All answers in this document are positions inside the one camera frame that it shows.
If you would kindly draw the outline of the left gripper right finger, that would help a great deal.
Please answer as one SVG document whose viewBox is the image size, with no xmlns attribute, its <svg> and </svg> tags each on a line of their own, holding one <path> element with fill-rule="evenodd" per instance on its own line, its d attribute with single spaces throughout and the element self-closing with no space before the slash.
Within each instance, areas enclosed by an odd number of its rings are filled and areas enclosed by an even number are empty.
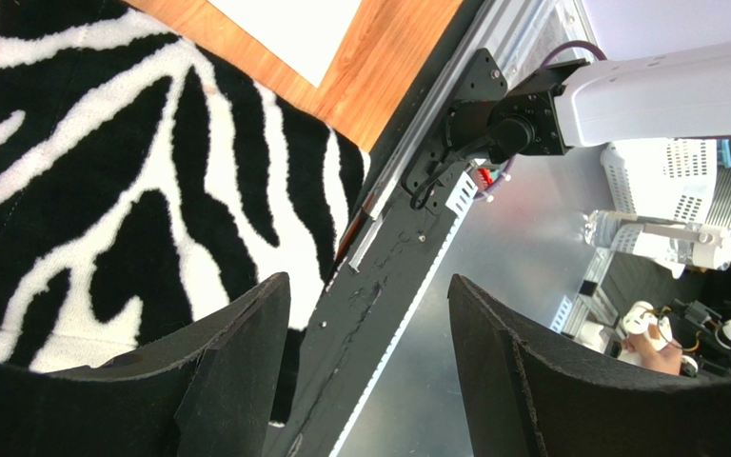
<svg viewBox="0 0 731 457">
<path fill-rule="evenodd" d="M 731 378 L 621 362 L 452 277 L 450 326 L 478 456 L 731 456 Z"/>
</svg>

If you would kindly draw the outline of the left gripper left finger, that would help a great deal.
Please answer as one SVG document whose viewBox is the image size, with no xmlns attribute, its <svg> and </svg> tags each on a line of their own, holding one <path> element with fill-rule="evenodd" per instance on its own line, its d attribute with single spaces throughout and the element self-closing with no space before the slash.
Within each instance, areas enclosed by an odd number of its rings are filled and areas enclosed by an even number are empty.
<svg viewBox="0 0 731 457">
<path fill-rule="evenodd" d="M 289 305 L 289 278 L 276 273 L 99 368 L 0 364 L 0 456 L 259 455 Z"/>
</svg>

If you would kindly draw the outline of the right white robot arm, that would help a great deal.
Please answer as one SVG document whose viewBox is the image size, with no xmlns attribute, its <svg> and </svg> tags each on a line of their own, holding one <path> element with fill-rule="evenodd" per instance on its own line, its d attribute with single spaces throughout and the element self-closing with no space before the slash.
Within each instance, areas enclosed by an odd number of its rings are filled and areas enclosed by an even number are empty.
<svg viewBox="0 0 731 457">
<path fill-rule="evenodd" d="M 564 155 L 656 138 L 731 139 L 731 42 L 630 60 L 543 62 L 502 95 L 457 98 L 447 161 Z"/>
</svg>

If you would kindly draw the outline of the person's hand in background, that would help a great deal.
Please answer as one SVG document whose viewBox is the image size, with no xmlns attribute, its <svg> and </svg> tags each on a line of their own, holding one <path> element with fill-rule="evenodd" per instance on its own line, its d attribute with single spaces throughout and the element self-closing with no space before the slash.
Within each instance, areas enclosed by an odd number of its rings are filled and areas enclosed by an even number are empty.
<svg viewBox="0 0 731 457">
<path fill-rule="evenodd" d="M 674 343 L 658 350 L 644 333 L 629 334 L 621 341 L 621 348 L 622 351 L 639 354 L 643 368 L 669 375 L 681 374 L 683 351 Z"/>
</svg>

